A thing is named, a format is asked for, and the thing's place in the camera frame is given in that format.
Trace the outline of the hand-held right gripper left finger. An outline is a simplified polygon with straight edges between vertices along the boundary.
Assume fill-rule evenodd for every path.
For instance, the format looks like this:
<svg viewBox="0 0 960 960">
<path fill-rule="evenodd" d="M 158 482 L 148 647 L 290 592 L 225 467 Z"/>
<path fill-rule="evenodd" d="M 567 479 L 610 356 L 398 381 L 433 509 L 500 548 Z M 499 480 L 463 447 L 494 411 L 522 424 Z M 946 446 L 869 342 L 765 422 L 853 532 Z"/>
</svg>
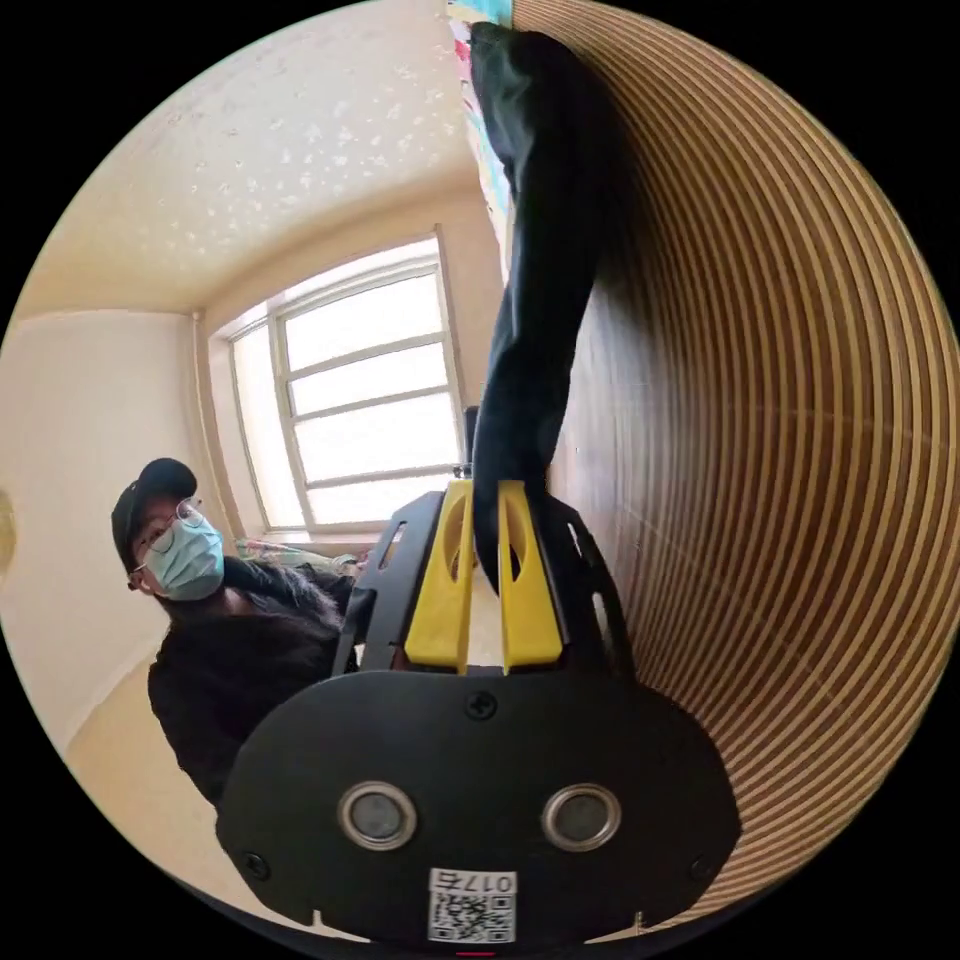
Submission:
<svg viewBox="0 0 960 960">
<path fill-rule="evenodd" d="M 417 668 L 464 672 L 474 569 L 473 482 L 455 479 L 440 505 L 433 542 L 404 644 Z"/>
</svg>

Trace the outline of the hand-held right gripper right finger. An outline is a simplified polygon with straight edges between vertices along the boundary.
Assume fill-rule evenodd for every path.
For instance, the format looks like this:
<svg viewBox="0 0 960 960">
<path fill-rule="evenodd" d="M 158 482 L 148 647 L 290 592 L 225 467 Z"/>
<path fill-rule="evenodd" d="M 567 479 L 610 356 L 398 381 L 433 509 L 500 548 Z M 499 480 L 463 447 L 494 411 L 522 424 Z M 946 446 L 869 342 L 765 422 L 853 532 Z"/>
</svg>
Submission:
<svg viewBox="0 0 960 960">
<path fill-rule="evenodd" d="M 507 674 L 558 662 L 563 643 L 524 485 L 500 483 L 498 590 Z"/>
</svg>

